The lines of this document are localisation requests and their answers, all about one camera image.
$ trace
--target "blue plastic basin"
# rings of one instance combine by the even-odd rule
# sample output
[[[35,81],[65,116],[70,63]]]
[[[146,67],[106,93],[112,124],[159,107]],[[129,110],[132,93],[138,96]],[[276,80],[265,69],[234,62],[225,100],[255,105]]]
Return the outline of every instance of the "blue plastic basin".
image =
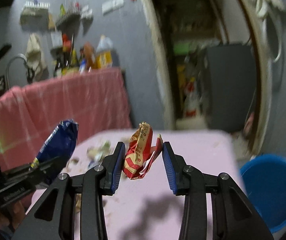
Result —
[[[286,226],[286,158],[264,154],[241,168],[249,200],[272,233]]]

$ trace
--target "red towel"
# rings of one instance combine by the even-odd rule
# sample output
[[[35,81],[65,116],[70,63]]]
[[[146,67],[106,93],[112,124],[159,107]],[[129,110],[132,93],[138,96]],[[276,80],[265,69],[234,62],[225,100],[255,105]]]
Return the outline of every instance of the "red towel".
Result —
[[[78,143],[109,129],[131,128],[120,68],[13,87],[0,97],[2,171],[32,162],[61,120],[79,123]]]

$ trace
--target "red snack wrapper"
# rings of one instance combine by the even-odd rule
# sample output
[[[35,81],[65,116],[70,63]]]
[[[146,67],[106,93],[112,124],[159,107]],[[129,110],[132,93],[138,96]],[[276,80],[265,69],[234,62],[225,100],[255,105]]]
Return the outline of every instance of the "red snack wrapper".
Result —
[[[125,155],[123,171],[130,179],[142,179],[152,163],[162,151],[162,137],[159,134],[156,146],[151,147],[153,130],[146,123],[140,123],[139,129],[132,135],[130,146]]]

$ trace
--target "pink table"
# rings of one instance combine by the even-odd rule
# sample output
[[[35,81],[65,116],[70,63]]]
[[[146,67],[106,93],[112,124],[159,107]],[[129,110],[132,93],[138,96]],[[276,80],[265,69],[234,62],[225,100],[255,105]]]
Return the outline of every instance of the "pink table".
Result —
[[[100,132],[78,145],[73,157],[80,161],[69,166],[70,176],[84,173],[89,160],[87,148],[99,146],[110,140],[114,149],[118,141],[129,138],[135,130],[109,130]],[[182,155],[187,164],[203,173],[218,175],[227,172],[244,189],[238,167],[234,160],[231,137],[220,131],[154,131],[169,141],[175,154]],[[37,201],[43,190],[32,198]],[[107,201],[104,215],[109,240],[177,240],[182,221],[184,197],[175,196],[169,188],[163,159],[159,156],[143,179],[122,179],[114,196],[104,196]],[[80,214],[75,219],[75,239],[80,239]],[[211,196],[207,194],[207,239],[212,239]]]

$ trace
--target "white bottle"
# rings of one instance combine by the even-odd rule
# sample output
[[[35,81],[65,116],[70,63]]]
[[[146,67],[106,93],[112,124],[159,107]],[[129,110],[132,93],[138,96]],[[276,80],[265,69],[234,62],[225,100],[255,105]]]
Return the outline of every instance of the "white bottle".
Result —
[[[193,117],[200,114],[195,78],[192,77],[187,84],[187,97],[184,101],[183,117]]]
[[[118,56],[110,38],[101,36],[98,47],[95,51],[97,68],[119,66]]]

